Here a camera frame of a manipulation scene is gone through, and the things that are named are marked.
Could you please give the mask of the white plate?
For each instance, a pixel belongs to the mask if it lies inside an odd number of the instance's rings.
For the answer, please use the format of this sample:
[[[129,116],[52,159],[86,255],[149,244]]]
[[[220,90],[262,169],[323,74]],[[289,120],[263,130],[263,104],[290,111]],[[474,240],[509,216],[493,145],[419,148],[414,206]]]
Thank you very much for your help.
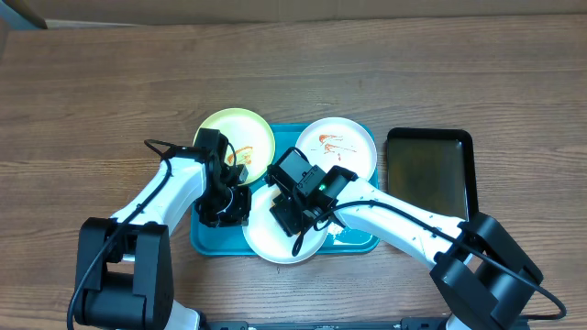
[[[369,180],[376,170],[377,151],[372,136],[363,126],[344,117],[315,121],[302,131],[295,146],[324,172],[340,166]]]
[[[264,185],[252,194],[249,223],[243,226],[243,235],[249,247],[261,258],[276,264],[295,264],[312,257],[325,243],[327,231],[311,228],[304,236],[299,253],[292,250],[298,238],[287,236],[270,212],[273,199],[280,194],[276,185]]]

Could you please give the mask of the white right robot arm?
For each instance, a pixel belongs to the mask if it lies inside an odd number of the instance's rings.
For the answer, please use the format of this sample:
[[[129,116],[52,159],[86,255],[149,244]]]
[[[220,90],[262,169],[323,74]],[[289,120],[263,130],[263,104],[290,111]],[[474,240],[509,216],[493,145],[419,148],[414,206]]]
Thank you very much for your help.
[[[280,195],[271,214],[298,255],[305,234],[337,221],[371,234],[423,263],[452,316],[446,326],[510,329],[543,276],[504,227],[487,214],[472,220],[434,214],[334,167],[271,165],[266,182]]]

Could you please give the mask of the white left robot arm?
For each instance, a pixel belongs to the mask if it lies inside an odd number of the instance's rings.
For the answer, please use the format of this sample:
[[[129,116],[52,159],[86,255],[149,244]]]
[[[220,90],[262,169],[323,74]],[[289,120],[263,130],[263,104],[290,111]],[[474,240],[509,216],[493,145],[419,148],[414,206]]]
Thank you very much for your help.
[[[80,228],[68,328],[206,327],[200,313],[174,298],[170,236],[190,207],[205,226],[245,226],[248,172],[226,164],[234,148],[217,129],[200,129],[191,147],[144,143],[161,159],[153,179],[127,206],[108,218],[90,217]]]

